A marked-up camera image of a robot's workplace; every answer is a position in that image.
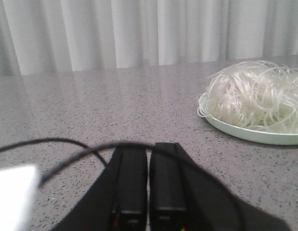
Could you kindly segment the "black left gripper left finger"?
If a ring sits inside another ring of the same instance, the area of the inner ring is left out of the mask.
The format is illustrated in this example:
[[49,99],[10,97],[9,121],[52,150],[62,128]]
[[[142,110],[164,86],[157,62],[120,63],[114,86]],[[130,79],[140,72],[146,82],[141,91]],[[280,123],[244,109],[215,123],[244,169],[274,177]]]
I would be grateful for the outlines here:
[[147,175],[144,148],[117,147],[106,169],[53,230],[145,230]]

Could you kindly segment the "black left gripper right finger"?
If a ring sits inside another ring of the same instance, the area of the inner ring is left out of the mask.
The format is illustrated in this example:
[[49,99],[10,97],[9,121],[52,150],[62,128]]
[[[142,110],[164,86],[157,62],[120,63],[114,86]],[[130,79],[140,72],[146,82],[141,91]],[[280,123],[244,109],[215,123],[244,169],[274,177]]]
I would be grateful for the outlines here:
[[153,231],[288,231],[285,221],[234,196],[195,164],[178,143],[158,142],[150,161]]

